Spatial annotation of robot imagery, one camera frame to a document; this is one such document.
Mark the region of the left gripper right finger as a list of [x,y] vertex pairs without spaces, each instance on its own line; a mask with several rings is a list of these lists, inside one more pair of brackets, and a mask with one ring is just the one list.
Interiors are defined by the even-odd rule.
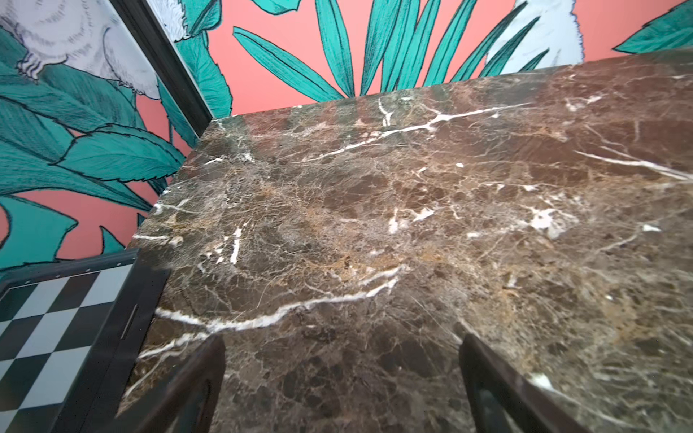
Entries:
[[465,335],[458,362],[478,432],[586,431],[477,336]]

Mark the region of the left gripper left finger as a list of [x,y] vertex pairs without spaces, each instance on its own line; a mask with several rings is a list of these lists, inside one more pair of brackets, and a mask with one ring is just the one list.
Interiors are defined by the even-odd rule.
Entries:
[[207,338],[102,432],[208,432],[226,368],[223,338]]

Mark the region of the black white checkerboard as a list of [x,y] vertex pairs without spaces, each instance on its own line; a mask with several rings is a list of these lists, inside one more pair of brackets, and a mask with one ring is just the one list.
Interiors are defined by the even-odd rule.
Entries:
[[124,250],[1,279],[1,429],[96,432],[115,420],[170,273]]

